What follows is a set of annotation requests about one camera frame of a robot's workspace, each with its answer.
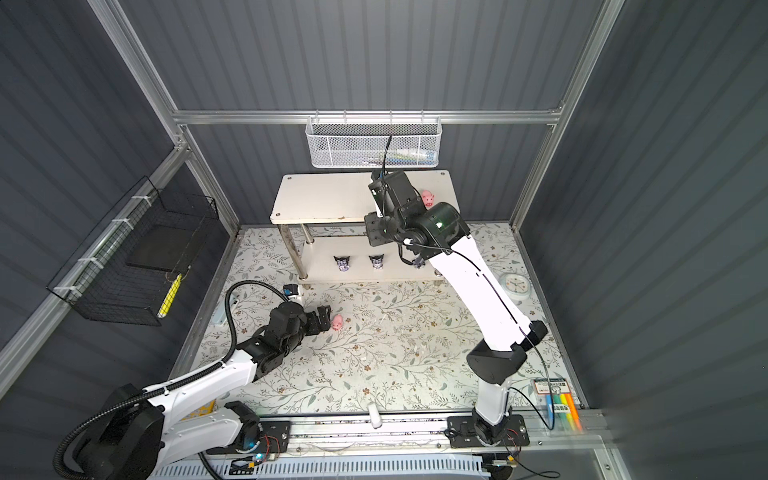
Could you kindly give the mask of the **pink pig toy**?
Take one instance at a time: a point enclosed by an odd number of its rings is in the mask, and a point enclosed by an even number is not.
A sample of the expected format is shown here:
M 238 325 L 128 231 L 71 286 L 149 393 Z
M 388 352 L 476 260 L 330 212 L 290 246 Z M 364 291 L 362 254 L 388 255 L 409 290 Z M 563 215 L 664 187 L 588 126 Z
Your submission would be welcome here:
M 433 205 L 435 204 L 435 196 L 434 196 L 434 194 L 433 194 L 431 191 L 429 191 L 429 190 L 423 190 L 423 191 L 421 192 L 421 199 L 422 199 L 422 202 L 423 202 L 424 206 L 425 206 L 427 209 L 430 209 L 430 208 L 432 208 L 432 207 L 433 207 Z
M 334 331 L 340 331 L 344 326 L 344 318 L 342 315 L 337 314 L 333 317 L 331 321 L 331 328 Z

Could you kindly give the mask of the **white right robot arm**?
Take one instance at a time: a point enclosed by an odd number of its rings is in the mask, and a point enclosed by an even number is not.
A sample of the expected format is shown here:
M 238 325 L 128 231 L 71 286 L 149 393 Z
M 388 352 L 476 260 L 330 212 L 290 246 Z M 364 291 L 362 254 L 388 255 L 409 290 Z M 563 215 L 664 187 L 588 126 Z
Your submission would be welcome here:
M 482 340 L 467 354 L 467 363 L 479 378 L 473 415 L 490 435 L 508 414 L 505 382 L 548 334 L 547 326 L 522 313 L 503 291 L 457 208 L 447 202 L 428 207 L 404 171 L 376 169 L 368 189 L 375 205 L 365 217 L 369 244 L 393 243 L 399 253 L 407 249 L 414 254 L 404 264 L 431 265 L 480 328 Z

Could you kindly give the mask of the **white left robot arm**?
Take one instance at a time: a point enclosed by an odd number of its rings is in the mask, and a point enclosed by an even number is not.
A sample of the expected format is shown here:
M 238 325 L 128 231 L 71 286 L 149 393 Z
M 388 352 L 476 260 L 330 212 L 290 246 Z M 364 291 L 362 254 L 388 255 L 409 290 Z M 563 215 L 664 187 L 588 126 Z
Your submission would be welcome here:
M 273 288 L 280 303 L 270 311 L 267 324 L 238 341 L 231 297 L 242 285 L 234 283 L 225 295 L 225 319 L 232 340 L 224 356 L 164 383 L 143 389 L 127 384 L 116 389 L 98 413 L 57 446 L 52 465 L 58 476 L 147 479 L 166 465 L 195 455 L 208 474 L 217 478 L 206 456 L 210 449 L 233 449 L 259 462 L 278 452 L 278 438 L 267 433 L 259 415 L 241 401 L 230 401 L 208 417 L 193 413 L 277 369 L 306 337 L 329 331 L 331 309 L 321 305 L 306 310 L 295 284 Z

